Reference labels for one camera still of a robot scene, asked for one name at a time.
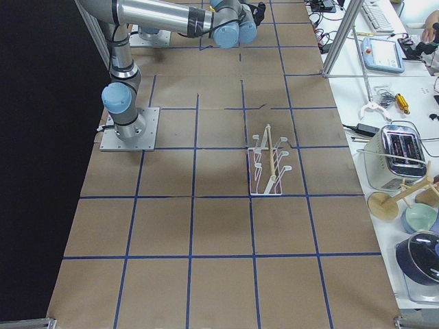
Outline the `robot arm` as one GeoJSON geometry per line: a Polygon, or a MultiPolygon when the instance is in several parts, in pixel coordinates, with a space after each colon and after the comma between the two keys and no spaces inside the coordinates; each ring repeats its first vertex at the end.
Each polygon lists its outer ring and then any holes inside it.
{"type": "Polygon", "coordinates": [[[166,1],[80,1],[95,19],[108,48],[111,83],[102,101],[112,119],[113,136],[135,143],[153,135],[156,124],[136,106],[141,70],[134,54],[159,55],[165,38],[176,32],[184,38],[211,38],[218,47],[230,49],[248,44],[264,20],[265,4],[247,1],[210,1],[209,9],[166,1]]]}

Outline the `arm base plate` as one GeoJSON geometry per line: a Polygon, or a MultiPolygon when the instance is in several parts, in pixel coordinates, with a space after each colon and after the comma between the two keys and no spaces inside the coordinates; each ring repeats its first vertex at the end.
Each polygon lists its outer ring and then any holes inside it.
{"type": "Polygon", "coordinates": [[[102,130],[101,151],[154,151],[160,108],[137,108],[136,121],[130,125],[117,125],[111,114],[102,130]]]}
{"type": "Polygon", "coordinates": [[[130,32],[132,48],[166,48],[170,40],[171,32],[167,30],[133,25],[130,32]]]}

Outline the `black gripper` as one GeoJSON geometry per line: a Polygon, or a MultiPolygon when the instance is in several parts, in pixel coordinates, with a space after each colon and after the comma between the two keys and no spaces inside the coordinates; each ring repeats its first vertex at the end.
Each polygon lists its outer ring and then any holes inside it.
{"type": "Polygon", "coordinates": [[[255,25],[260,26],[265,18],[266,5],[264,4],[264,2],[260,1],[258,5],[252,5],[249,3],[248,7],[250,8],[250,11],[252,13],[255,25]]]}

